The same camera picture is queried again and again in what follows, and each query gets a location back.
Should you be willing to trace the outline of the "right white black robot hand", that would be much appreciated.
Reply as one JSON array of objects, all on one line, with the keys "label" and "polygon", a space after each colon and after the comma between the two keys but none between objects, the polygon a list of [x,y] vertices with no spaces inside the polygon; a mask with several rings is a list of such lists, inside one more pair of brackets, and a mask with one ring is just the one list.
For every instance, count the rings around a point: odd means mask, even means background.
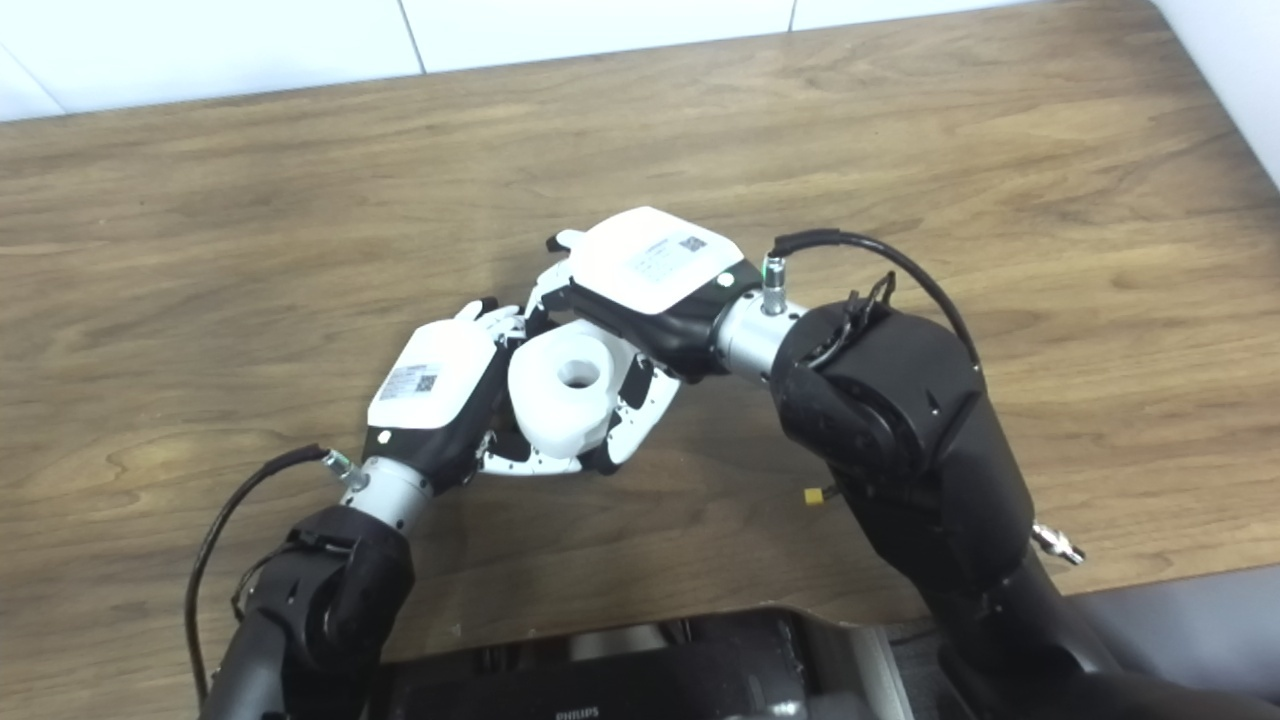
[{"label": "right white black robot hand", "polygon": [[732,240],[635,208],[548,247],[559,260],[538,277],[509,366],[515,421],[536,451],[611,474],[685,386],[768,372],[781,324]]}]

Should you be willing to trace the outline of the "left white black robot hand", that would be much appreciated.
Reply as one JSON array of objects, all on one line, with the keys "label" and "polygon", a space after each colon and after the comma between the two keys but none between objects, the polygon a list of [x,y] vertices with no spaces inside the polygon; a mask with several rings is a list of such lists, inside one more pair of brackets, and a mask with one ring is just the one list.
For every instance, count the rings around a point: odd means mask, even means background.
[{"label": "left white black robot hand", "polygon": [[398,478],[440,495],[480,473],[584,471],[576,457],[536,451],[515,425],[508,373],[526,338],[522,307],[493,297],[417,328],[367,406],[364,487]]}]

